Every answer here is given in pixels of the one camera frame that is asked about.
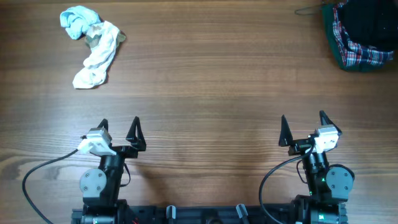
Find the wooden table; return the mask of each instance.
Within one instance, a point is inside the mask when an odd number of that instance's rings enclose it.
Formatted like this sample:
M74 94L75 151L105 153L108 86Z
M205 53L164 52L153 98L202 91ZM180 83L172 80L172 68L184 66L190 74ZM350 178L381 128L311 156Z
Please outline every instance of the wooden table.
M127 161L132 182L119 195L130 205L257 205L265 173L289 158L277 145L280 117L304 138L319 110L343 130L329 161L356 173L349 222L396 222L397 64L341 71L321 16L293 14L317 1L92 1L81 4L127 35L94 90L73 89L90 50L59 22L78 3L0 5L0 223L43 223L23 176L74 150L103 118L115 145L141 119L147 151ZM75 154L33 173L27 189L50 220L69 223L83 205L80 176L98 164ZM308 189L291 164L270 178L264 201L297 194Z

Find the blue cloth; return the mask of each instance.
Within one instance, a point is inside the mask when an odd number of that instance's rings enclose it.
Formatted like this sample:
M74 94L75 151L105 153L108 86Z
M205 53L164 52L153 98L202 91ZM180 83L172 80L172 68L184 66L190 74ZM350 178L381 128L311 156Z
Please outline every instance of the blue cloth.
M70 7L61 13L60 21L61 26L73 40L77 40L82 34L87 33L91 25L101 22L95 11L84 6Z

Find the wooden tabletop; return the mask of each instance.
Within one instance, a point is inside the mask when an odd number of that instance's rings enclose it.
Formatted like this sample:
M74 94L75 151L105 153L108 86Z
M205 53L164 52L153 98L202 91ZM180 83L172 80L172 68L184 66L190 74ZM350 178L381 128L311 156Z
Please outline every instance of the wooden tabletop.
M331 164L356 179L350 223L395 223L398 212L397 64L348 73L334 60L321 15L294 9L318 1L35 0L0 4L0 223L43 223L21 190L26 172L74 150L103 119L115 145L135 116L147 151L127 160L130 205L258 205L258 187L289 159L278 147L285 114L304 138L325 110L343 130ZM93 90L72 80L90 54L59 15L76 4L127 36ZM81 208L79 179L99 158L75 154L34 172L27 190L54 223ZM308 194L289 164L267 182L264 201Z

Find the gray circular joint cover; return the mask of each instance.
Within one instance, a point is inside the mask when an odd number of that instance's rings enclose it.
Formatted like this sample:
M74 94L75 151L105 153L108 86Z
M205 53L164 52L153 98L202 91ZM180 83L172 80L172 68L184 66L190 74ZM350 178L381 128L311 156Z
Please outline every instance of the gray circular joint cover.
M333 167L326 174L326 183L328 184L329 189L331 189L332 191L351 191L354 185L354 180L351 174L346 169L341 167Z
M100 169L89 169L80 177L80 190L83 197L100 197L106 186L106 175Z

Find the plaid shirt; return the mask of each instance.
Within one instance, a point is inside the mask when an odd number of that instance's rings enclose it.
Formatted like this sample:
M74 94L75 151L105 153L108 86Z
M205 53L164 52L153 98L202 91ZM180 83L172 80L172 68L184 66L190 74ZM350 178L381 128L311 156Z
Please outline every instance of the plaid shirt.
M337 41L337 46L340 51L340 55L343 58L344 66L350 67L359 64L370 64L374 66L384 65L387 61L392 60L394 51L392 52L381 52L370 49L371 46L365 47L361 44L354 43L349 39L348 33L341 22L338 20L338 8L343 7L345 3L338 3L333 8L335 19L333 21L333 33Z

